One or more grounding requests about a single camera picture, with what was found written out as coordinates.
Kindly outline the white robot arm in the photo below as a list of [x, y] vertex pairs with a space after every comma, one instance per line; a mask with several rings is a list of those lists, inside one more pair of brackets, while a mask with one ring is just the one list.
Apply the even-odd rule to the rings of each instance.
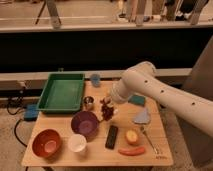
[[173, 110], [204, 133], [213, 137], [213, 101], [171, 87], [155, 78], [156, 68], [148, 61], [122, 73], [104, 96], [107, 102], [126, 103], [135, 93], [150, 97]]

